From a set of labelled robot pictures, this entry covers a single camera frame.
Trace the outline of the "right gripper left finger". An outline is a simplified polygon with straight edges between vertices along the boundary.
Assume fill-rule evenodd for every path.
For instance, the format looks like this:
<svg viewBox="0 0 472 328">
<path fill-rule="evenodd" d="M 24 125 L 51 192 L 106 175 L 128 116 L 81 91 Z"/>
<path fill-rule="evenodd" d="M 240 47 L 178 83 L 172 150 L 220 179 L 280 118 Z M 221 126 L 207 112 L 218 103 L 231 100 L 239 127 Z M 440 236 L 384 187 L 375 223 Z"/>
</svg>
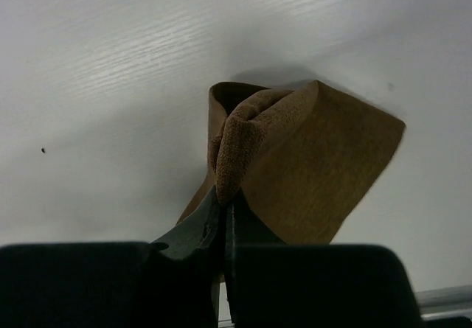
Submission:
<svg viewBox="0 0 472 328">
<path fill-rule="evenodd" d="M 3 327 L 216 327 L 223 210 L 215 190 L 153 242 L 1 248 Z"/>
</svg>

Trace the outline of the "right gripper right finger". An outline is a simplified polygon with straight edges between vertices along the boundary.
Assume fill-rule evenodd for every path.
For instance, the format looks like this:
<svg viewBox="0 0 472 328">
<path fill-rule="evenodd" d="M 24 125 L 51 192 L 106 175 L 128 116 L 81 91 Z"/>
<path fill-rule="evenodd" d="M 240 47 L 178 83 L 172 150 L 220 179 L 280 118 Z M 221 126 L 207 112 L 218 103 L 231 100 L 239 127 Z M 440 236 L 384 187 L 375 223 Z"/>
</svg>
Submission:
<svg viewBox="0 0 472 328">
<path fill-rule="evenodd" d="M 288 245 L 227 207 L 225 279 L 236 327 L 422 327 L 406 270 L 379 245 Z"/>
</svg>

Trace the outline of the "brown cloth napkin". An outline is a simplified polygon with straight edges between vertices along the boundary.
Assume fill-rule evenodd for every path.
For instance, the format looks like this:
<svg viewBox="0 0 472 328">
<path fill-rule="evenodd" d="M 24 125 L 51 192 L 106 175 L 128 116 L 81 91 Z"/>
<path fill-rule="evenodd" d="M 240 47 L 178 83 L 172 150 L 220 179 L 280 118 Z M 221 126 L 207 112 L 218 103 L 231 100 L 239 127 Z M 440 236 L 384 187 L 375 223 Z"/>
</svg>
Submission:
<svg viewBox="0 0 472 328">
<path fill-rule="evenodd" d="M 295 90 L 222 82 L 209 90 L 207 172 L 183 211 L 209 190 L 242 192 L 283 242 L 328 244 L 386 169 L 405 123 L 319 81 Z"/>
</svg>

